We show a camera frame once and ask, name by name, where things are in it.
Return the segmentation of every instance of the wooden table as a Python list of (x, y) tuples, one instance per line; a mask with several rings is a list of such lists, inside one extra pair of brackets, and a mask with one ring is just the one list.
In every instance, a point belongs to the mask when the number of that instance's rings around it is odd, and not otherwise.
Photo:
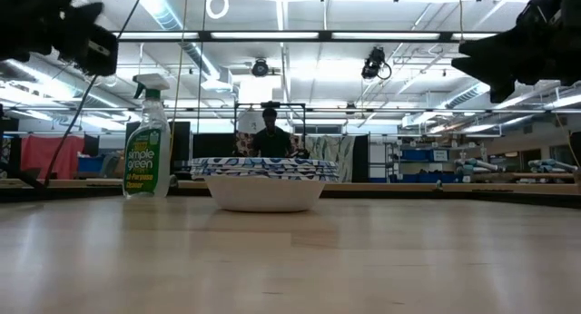
[(207, 198), (0, 209), (0, 313), (576, 313), (581, 211)]

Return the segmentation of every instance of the person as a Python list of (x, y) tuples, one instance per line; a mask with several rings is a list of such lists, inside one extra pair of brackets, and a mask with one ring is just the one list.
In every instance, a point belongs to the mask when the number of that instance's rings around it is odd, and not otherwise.
[(252, 141), (252, 156), (285, 158), (291, 152), (291, 136), (276, 126), (277, 113), (272, 108), (264, 109), (262, 119), (266, 128), (259, 131)]

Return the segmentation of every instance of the spray bottle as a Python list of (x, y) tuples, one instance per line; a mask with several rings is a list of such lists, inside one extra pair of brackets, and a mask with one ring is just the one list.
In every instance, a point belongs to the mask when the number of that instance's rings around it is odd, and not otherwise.
[(170, 125), (162, 91), (170, 88), (159, 74), (138, 74), (134, 98), (145, 91), (142, 123), (131, 134), (125, 146), (125, 197), (165, 197), (170, 187)]

